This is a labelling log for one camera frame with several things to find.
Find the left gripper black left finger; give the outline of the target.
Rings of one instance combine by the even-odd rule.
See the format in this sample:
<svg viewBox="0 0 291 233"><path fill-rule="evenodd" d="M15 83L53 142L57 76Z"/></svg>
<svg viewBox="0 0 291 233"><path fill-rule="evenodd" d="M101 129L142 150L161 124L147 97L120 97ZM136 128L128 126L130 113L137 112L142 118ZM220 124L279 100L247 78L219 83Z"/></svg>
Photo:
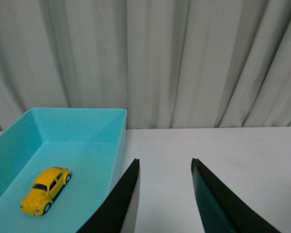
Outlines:
<svg viewBox="0 0 291 233"><path fill-rule="evenodd" d="M79 233L133 233L140 196L140 160L134 159Z"/></svg>

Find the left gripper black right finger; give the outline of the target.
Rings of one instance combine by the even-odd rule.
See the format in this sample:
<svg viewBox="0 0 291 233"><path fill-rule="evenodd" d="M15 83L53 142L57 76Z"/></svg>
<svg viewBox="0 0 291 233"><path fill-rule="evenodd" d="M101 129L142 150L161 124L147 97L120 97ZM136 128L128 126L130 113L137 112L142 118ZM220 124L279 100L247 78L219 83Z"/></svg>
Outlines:
<svg viewBox="0 0 291 233"><path fill-rule="evenodd" d="M194 194L206 233L277 233L199 159L192 159Z"/></svg>

